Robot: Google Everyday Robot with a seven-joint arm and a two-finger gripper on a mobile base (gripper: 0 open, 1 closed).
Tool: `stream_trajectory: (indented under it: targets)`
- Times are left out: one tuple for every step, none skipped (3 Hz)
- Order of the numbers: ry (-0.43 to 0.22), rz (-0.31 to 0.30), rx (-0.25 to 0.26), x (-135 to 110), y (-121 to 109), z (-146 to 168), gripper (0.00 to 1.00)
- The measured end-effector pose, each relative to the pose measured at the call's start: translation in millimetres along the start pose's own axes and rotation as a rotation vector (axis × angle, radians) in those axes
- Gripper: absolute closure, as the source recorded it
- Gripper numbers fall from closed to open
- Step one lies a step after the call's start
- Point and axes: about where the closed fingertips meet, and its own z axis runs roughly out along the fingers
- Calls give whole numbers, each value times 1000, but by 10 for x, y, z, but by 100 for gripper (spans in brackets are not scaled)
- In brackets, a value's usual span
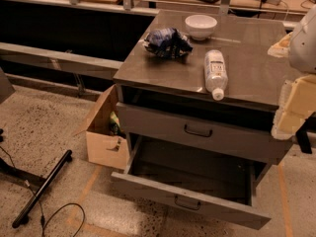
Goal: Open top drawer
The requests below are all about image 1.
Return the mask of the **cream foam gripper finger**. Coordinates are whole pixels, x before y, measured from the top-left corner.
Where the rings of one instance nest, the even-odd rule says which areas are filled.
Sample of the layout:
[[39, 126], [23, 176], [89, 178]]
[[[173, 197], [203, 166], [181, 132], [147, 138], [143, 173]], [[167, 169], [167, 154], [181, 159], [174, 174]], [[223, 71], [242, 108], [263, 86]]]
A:
[[271, 134], [274, 139], [290, 139], [316, 112], [316, 75], [286, 80], [280, 91]]
[[283, 57], [288, 58], [291, 36], [292, 36], [292, 33], [289, 33], [285, 35], [277, 43], [273, 44], [268, 50], [268, 55], [277, 57], [277, 58], [283, 58]]

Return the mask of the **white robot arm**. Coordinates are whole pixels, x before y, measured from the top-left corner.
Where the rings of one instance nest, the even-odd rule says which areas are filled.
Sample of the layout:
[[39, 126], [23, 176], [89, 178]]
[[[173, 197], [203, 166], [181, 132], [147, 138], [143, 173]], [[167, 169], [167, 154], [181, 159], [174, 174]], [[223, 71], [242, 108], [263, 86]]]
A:
[[291, 67], [303, 73], [283, 83], [278, 99], [271, 134], [287, 140], [316, 112], [316, 5], [290, 34], [269, 48], [268, 55], [286, 57]]

